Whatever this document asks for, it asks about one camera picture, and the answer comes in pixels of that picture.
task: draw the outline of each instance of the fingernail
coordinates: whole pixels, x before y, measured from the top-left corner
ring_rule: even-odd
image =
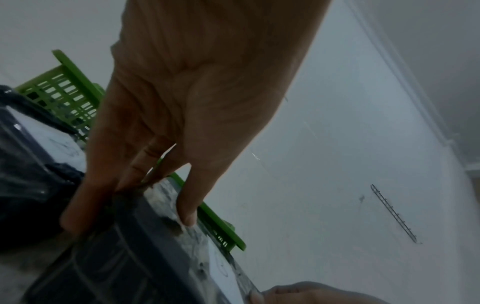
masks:
[[[186,217],[185,226],[192,227],[196,223],[197,223],[197,211],[195,210],[194,213]]]
[[[251,304],[263,304],[264,296],[261,293],[258,293],[256,290],[250,292],[250,303]]]

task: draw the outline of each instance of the white wall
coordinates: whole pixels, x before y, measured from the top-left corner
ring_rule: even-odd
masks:
[[[15,86],[53,68],[50,50],[59,48],[105,86],[122,8],[3,1],[0,82]],[[206,201],[246,241],[234,256],[260,289],[314,280],[392,304],[475,302],[480,215],[469,181],[342,1],[273,121]]]

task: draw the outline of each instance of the white paper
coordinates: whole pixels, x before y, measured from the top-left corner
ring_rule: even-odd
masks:
[[[237,276],[227,259],[225,259],[211,239],[208,239],[208,256],[210,258],[210,276],[225,297],[231,304],[244,304],[237,284]]]
[[[66,163],[81,172],[86,171],[85,153],[69,134],[47,126],[11,107],[7,107],[7,110],[55,162]]]

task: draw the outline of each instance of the green basket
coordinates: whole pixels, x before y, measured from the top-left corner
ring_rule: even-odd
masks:
[[[60,61],[60,66],[18,86],[16,90],[73,126],[78,131],[76,137],[86,142],[105,90],[90,82],[62,51],[55,50],[53,55]],[[176,173],[171,178],[180,187],[184,185]],[[197,212],[199,220],[225,250],[231,251],[235,246],[246,249],[233,225],[219,218],[207,204],[202,203]]]

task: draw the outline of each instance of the ceiling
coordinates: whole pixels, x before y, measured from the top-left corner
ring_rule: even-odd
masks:
[[[459,159],[480,164],[480,1],[349,4]]]

